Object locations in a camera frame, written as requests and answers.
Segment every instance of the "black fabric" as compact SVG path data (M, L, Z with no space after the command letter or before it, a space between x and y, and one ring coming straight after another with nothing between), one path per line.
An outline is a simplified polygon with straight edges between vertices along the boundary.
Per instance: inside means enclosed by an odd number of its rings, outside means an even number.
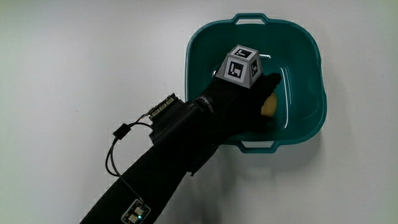
M278 73L261 75L248 89L213 77L201 95L213 100L216 111L205 131L210 143L220 145L229 137L245 131L264 132L272 118L261 115L261 107L281 81Z
M152 210L144 224L154 223L175 189L203 148L220 145L230 136L248 130L265 131L270 118L261 116L261 106L280 82L273 73L261 77L251 89L213 78L203 91L212 99L215 113L195 131L190 141L176 142L175 147L150 148L122 175ZM169 153L183 151L181 154ZM121 216L136 197L118 179L81 221L82 224L122 223Z

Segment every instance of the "black glove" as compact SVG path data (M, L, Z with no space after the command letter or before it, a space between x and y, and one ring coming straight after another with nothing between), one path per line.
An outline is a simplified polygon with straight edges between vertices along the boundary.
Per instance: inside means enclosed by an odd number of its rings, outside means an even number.
M207 130L203 130L205 137L211 144L220 145L235 134L266 131L267 122L272 118L261 115L261 107L281 79L278 73L262 74L248 89L213 77L200 95L213 101L211 106L215 111Z

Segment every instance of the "yellow ball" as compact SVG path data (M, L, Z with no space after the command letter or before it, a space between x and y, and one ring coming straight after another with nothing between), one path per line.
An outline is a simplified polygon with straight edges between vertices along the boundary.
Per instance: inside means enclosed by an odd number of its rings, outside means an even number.
M261 115L267 117L273 117L276 112L278 106L278 98L276 97L275 92L273 92L264 102L264 105L261 107Z

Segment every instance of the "white table surface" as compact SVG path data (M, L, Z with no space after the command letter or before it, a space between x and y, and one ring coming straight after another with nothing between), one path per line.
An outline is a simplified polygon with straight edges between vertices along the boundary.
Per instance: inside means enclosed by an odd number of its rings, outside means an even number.
M157 223L397 223L397 1L214 0L0 2L0 223L78 223L115 181L111 133L184 99L191 36L239 12L317 40L325 124L275 154L222 146ZM117 145L121 171L149 133Z

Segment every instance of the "fiducial marker cube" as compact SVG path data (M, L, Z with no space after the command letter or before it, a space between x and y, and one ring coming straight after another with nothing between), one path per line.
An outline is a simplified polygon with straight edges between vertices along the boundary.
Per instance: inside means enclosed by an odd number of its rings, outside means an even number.
M250 88L262 71L258 50L237 45L224 59L216 77Z

